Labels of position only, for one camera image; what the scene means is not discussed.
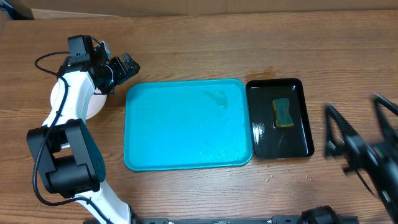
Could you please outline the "green yellow sponge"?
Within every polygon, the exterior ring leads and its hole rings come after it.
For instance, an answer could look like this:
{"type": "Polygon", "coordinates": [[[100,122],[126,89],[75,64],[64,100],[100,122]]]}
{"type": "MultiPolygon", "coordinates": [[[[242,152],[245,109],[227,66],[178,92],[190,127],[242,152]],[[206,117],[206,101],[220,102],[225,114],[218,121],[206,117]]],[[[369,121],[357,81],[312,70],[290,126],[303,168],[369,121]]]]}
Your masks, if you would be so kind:
{"type": "Polygon", "coordinates": [[[272,101],[272,108],[274,111],[275,127],[277,129],[291,128],[294,122],[289,113],[289,99],[278,98],[272,101]]]}

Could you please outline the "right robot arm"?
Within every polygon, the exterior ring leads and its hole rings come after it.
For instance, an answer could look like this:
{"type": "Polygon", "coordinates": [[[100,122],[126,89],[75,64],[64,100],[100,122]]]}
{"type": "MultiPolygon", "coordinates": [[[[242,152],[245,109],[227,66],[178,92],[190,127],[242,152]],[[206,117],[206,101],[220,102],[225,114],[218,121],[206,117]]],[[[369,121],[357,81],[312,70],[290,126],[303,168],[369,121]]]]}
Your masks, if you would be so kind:
{"type": "Polygon", "coordinates": [[[326,158],[345,157],[344,173],[365,170],[373,182],[391,220],[397,223],[397,130],[392,128],[381,106],[397,114],[397,105],[374,95],[373,105],[384,140],[368,144],[331,104],[325,106],[326,158]]]}

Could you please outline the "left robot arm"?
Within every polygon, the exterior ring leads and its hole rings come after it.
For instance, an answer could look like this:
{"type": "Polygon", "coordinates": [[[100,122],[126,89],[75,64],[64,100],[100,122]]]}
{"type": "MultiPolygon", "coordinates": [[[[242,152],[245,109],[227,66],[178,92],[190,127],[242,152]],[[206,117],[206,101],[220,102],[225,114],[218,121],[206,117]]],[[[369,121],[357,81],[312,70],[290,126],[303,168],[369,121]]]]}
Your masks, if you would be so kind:
{"type": "Polygon", "coordinates": [[[55,72],[58,92],[42,126],[27,133],[34,159],[32,188],[44,205],[84,206],[98,223],[140,223],[106,181],[106,166],[86,127],[93,95],[108,95],[137,75],[129,54],[109,57],[106,42],[89,35],[68,38],[67,57],[55,72]]]}

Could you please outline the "white plate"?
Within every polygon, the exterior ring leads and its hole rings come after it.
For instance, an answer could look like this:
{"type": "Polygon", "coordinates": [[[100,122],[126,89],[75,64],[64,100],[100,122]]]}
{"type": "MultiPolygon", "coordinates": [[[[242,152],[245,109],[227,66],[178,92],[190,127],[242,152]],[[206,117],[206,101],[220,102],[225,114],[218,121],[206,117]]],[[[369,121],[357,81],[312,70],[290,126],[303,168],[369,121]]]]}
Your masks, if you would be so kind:
{"type": "MultiPolygon", "coordinates": [[[[55,104],[55,100],[56,100],[56,97],[57,97],[58,89],[59,89],[59,84],[56,83],[53,86],[52,92],[51,92],[51,95],[50,95],[50,105],[51,105],[51,107],[53,107],[54,104],[55,104]]],[[[88,110],[87,110],[87,114],[86,114],[86,119],[90,119],[93,116],[95,116],[96,114],[98,114],[100,112],[100,110],[103,108],[103,106],[105,105],[106,99],[107,99],[107,96],[106,95],[100,95],[100,90],[96,89],[95,90],[95,94],[91,97],[90,102],[88,104],[88,110]]]]}

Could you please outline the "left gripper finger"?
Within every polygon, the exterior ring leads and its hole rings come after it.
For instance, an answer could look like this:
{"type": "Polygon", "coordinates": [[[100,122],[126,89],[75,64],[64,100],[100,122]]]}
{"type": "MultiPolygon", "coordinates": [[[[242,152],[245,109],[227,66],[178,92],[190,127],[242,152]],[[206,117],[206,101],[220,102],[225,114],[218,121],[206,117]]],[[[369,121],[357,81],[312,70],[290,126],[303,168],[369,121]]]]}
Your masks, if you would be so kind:
{"type": "Polygon", "coordinates": [[[127,80],[127,68],[119,57],[110,60],[111,68],[114,70],[115,84],[122,84],[127,80]]]}
{"type": "Polygon", "coordinates": [[[129,77],[137,75],[139,73],[139,70],[141,69],[140,65],[136,61],[134,61],[128,53],[123,54],[122,58],[126,67],[126,74],[129,77]]]}

